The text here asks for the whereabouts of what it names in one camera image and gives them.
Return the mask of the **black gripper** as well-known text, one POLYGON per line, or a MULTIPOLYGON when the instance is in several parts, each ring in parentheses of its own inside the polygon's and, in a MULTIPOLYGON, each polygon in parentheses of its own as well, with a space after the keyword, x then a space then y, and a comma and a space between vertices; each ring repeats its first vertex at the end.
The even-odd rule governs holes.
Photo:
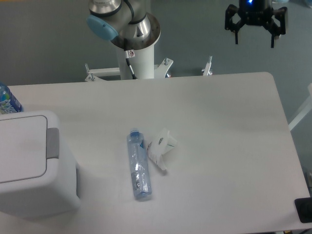
POLYGON ((230 4, 225 11, 225 30, 231 31, 238 44, 238 32, 244 25, 263 26, 271 34, 271 48, 275 40, 285 35, 288 29, 288 9, 273 9, 272 0, 240 0, 239 7, 230 4), (239 16, 237 23, 233 17, 239 16))

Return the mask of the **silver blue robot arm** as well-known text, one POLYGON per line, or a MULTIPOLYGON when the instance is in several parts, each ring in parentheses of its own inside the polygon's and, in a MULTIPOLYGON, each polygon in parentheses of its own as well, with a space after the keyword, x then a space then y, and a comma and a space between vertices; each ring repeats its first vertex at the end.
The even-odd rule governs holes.
MULTIPOLYGON (((141 50, 155 44, 161 34, 158 20, 146 10, 144 0, 91 0, 86 19, 90 30, 122 50, 141 50)), ((263 27, 275 40, 286 34, 288 9, 273 8, 271 0, 241 0, 225 11, 224 28, 238 35, 244 26, 263 27)))

